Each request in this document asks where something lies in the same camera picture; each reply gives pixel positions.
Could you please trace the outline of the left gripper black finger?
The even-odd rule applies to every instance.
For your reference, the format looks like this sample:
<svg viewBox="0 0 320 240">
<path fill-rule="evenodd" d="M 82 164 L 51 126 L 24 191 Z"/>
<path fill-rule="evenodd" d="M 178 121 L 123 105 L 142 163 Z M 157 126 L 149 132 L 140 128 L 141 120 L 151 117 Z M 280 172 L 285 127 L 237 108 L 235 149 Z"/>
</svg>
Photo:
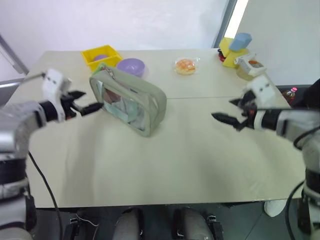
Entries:
<svg viewBox="0 0 320 240">
<path fill-rule="evenodd" d="M 81 98 L 82 96 L 84 96 L 86 93 L 83 91 L 79 91 L 79 90 L 73 90 L 73 91 L 69 91 L 68 95 L 75 101 L 79 98 Z"/>
<path fill-rule="evenodd" d="M 87 106 L 80 106 L 78 104 L 74 104 L 74 109 L 80 113 L 80 115 L 83 117 L 83 116 L 86 116 L 86 115 L 89 115 L 89 114 L 92 114 L 94 112 L 97 112 L 99 111 L 102 107 L 103 107 L 103 103 L 100 103 L 100 102 L 95 102 L 95 103 L 92 103 L 92 104 L 89 104 Z"/>
</svg>

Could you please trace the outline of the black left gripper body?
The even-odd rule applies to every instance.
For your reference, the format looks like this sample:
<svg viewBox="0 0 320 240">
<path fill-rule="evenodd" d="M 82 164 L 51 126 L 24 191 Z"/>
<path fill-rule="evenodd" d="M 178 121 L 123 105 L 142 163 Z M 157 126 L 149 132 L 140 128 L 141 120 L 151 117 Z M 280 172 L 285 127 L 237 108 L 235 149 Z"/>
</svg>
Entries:
<svg viewBox="0 0 320 240">
<path fill-rule="evenodd" d="M 60 98 L 60 103 L 64 111 L 65 120 L 75 118 L 77 114 L 72 110 L 72 104 L 74 103 L 74 92 L 68 92 Z"/>
</svg>

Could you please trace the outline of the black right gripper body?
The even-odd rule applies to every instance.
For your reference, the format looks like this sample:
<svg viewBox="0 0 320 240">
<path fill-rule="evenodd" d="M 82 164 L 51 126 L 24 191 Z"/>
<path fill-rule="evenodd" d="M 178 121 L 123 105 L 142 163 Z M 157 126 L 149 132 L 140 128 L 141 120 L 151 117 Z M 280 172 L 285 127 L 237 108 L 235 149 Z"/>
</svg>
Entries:
<svg viewBox="0 0 320 240">
<path fill-rule="evenodd" d="M 243 128 L 254 129 L 254 121 L 257 114 L 257 105 L 255 103 L 256 95 L 252 90 L 247 91 L 238 103 L 242 109 L 241 115 L 246 119 L 240 124 L 240 130 Z"/>
</svg>

